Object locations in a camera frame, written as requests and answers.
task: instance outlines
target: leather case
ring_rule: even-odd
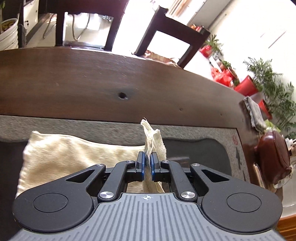
[[[260,157],[260,168],[268,183],[277,184],[292,171],[290,156],[284,138],[277,131],[269,131],[255,147]]]

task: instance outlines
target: ribbed surface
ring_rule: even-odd
[[[228,233],[208,222],[196,204],[181,202],[173,194],[168,193],[123,194],[118,201],[100,204],[88,221],[72,230],[57,234],[36,234],[21,230],[11,240],[279,241],[284,239],[274,231],[255,235]]]

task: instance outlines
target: white crosshair symbol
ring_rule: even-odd
[[[144,196],[144,197],[142,197],[142,198],[144,198],[145,200],[149,200],[149,199],[151,199],[152,197],[146,195],[146,196]]]

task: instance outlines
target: dark wooden chair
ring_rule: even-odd
[[[97,13],[113,17],[113,21],[109,30],[105,46],[89,46],[99,47],[106,51],[111,51],[113,43],[124,15],[124,11],[128,0],[61,0],[56,4],[56,10],[52,13],[57,13],[56,25],[56,46],[63,46],[65,40],[65,12],[68,14]]]
[[[148,48],[156,31],[160,31],[190,44],[185,54],[177,63],[178,66],[184,68],[206,41],[210,32],[205,28],[202,28],[200,32],[197,32],[172,18],[168,18],[165,15],[167,11],[168,9],[166,8],[158,7],[134,54],[142,56]]]

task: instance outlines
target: cream towel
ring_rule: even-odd
[[[136,160],[139,151],[150,159],[156,151],[160,160],[166,159],[166,149],[160,131],[153,130],[146,120],[141,121],[146,135],[145,146],[119,146],[89,142],[78,137],[61,134],[41,134],[33,131],[24,149],[24,164],[20,172],[17,196],[27,189],[78,172],[97,163],[114,167],[116,163]],[[146,163],[145,180],[151,180],[150,163]],[[132,182],[128,192],[164,192],[160,183]]]

